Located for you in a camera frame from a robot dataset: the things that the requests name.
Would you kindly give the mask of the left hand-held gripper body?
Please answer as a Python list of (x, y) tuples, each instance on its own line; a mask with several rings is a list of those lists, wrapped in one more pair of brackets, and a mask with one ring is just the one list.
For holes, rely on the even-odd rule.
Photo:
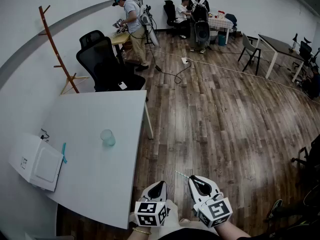
[(168, 216), (165, 198), (136, 201), (134, 215), (140, 227), (160, 227)]

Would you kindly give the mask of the thin stirring stick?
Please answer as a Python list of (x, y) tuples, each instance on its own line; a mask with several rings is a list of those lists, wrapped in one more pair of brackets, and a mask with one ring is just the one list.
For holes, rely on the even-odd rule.
[[(183, 174), (183, 173), (181, 173), (181, 172), (178, 172), (177, 170), (175, 170), (175, 173), (183, 176), (184, 178), (187, 178), (187, 179), (190, 178), (190, 176), (187, 176), (187, 175), (185, 175), (185, 174)], [(196, 183), (199, 184), (199, 185), (202, 185), (202, 186), (205, 185), (205, 183), (203, 183), (203, 182), (201, 182), (201, 181), (198, 181), (198, 180), (196, 180), (196, 179), (193, 179), (193, 181), (196, 182)]]

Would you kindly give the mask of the clear plastic cup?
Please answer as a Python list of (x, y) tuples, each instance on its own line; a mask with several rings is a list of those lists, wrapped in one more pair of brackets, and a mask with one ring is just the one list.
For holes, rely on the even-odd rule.
[(104, 146), (112, 147), (116, 144), (116, 139), (110, 129), (104, 129), (100, 133), (100, 138)]

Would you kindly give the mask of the person's right forearm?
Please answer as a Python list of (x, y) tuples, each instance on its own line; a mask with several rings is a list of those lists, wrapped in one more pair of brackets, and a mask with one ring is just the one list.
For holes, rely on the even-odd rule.
[(239, 240), (242, 238), (251, 238), (249, 234), (239, 229), (229, 221), (217, 225), (215, 227), (215, 230), (223, 240)]

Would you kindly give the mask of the person's left forearm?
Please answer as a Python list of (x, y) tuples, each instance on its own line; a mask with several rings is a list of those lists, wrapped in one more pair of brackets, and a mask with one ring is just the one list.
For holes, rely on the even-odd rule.
[(151, 234), (150, 227), (136, 226), (132, 228), (132, 233), (127, 240), (148, 240)]

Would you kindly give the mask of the black green sneaker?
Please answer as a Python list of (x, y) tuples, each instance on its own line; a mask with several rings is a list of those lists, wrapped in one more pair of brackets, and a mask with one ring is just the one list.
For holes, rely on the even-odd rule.
[(275, 212), (278, 208), (280, 208), (283, 204), (283, 200), (282, 199), (278, 199), (274, 204), (272, 209), (270, 210), (270, 212), (268, 213), (266, 219), (264, 220), (264, 222), (269, 222), (271, 219), (273, 219), (275, 217)]

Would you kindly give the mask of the white table leg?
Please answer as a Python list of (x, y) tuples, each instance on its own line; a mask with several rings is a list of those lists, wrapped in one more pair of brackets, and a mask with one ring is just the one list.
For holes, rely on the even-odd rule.
[(144, 103), (143, 123), (144, 123), (144, 128), (146, 129), (146, 132), (147, 132), (148, 139), (152, 140), (154, 138), (154, 133), (153, 133), (152, 124), (151, 124), (146, 102)]

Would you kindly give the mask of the teal corrugated tube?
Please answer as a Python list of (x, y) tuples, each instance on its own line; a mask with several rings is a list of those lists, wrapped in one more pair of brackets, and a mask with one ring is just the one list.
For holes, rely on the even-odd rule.
[(66, 157), (65, 157), (66, 144), (67, 144), (66, 142), (63, 143), (63, 145), (62, 145), (62, 151), (61, 151), (62, 156), (63, 156), (62, 160), (63, 160), (63, 162), (64, 162), (65, 164), (68, 162), (67, 159), (66, 159)]

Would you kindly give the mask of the white box appliance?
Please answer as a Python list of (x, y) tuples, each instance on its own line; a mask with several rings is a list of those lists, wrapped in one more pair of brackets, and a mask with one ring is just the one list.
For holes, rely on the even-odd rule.
[(63, 154), (40, 137), (22, 133), (11, 149), (8, 162), (28, 183), (54, 192)]

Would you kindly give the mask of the black mesh office chair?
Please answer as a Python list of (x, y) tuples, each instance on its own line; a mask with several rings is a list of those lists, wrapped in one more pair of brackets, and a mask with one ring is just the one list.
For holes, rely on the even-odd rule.
[[(145, 78), (118, 62), (111, 39), (101, 31), (91, 31), (79, 42), (81, 49), (76, 59), (92, 77), (96, 92), (139, 91), (145, 88)], [(127, 89), (122, 90), (118, 85), (120, 82), (124, 82)]]

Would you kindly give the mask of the dark table with white legs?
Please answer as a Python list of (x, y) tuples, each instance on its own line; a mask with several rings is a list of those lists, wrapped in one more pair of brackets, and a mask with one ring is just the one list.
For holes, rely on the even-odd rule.
[(265, 75), (265, 78), (266, 79), (269, 78), (269, 76), (273, 70), (273, 67), (275, 65), (276, 59), (277, 59), (278, 55), (281, 54), (281, 55), (291, 57), (293, 59), (300, 61), (299, 67), (297, 68), (295, 75), (292, 79), (292, 83), (294, 83), (296, 81), (297, 76), (299, 75), (303, 65), (304, 65), (305, 60), (296, 51), (290, 51), (291, 47), (283, 41), (259, 34), (258, 39), (257, 39), (257, 43), (256, 43), (256, 48), (259, 48), (259, 44), (261, 41), (263, 43), (265, 43), (269, 48), (271, 48), (271, 50), (274, 52), (272, 61), (270, 63), (268, 71)]

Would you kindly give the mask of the light wooden desk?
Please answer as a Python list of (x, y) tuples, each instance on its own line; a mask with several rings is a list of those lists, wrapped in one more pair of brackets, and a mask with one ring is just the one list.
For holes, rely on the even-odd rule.
[(121, 60), (122, 52), (121, 52), (120, 45), (123, 45), (130, 39), (130, 34), (127, 31), (121, 32), (118, 34), (114, 33), (110, 35), (109, 38), (111, 40), (111, 44), (115, 47), (118, 59)]

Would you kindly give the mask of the black headrest office chair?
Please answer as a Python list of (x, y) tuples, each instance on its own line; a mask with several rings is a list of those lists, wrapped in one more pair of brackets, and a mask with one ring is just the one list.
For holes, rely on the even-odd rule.
[(304, 37), (304, 41), (300, 42), (299, 47), (299, 55), (304, 59), (303, 66), (301, 67), (301, 71), (303, 73), (310, 67), (310, 60), (312, 57), (312, 47), (310, 46), (311, 41), (307, 40)]

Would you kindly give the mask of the table with checked cloth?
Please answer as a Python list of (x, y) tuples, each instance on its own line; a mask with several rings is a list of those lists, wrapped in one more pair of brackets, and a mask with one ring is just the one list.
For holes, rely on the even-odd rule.
[(208, 18), (210, 36), (213, 36), (213, 31), (218, 32), (220, 29), (226, 31), (225, 35), (225, 44), (228, 44), (230, 31), (233, 29), (234, 23), (227, 19), (224, 14), (213, 15)]

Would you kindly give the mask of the orange coat rack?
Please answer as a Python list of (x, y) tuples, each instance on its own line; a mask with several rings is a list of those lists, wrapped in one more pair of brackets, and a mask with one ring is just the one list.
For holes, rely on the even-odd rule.
[(75, 85), (75, 83), (73, 81), (74, 77), (71, 77), (69, 72), (67, 71), (66, 66), (65, 66), (65, 64), (64, 64), (64, 62), (63, 62), (63, 60), (62, 60), (62, 58), (61, 58), (61, 56), (60, 56), (60, 54), (59, 54), (59, 52), (57, 50), (57, 47), (55, 45), (55, 42), (54, 42), (54, 40), (52, 38), (52, 35), (51, 35), (51, 32), (50, 32), (50, 29), (48, 27), (48, 24), (47, 24), (47, 21), (46, 21), (46, 17), (45, 17), (45, 13), (47, 12), (47, 10), (49, 8), (50, 8), (50, 5), (45, 10), (43, 10), (42, 6), (38, 7), (40, 18), (41, 18), (43, 26), (44, 26), (44, 33), (42, 33), (42, 34), (39, 33), (38, 35), (39, 36), (41, 36), (41, 35), (47, 36), (47, 38), (48, 38), (48, 40), (49, 40), (49, 42), (51, 44), (51, 47), (53, 49), (53, 52), (54, 52), (54, 54), (55, 54), (55, 56), (56, 56), (56, 58), (57, 58), (57, 60), (59, 62), (59, 65), (57, 65), (56, 67), (62, 68), (63, 72), (66, 75), (66, 78), (67, 78), (68, 82), (71, 84), (71, 86), (74, 89), (74, 91), (78, 94), (79, 90), (77, 89), (77, 87), (76, 87), (76, 85)]

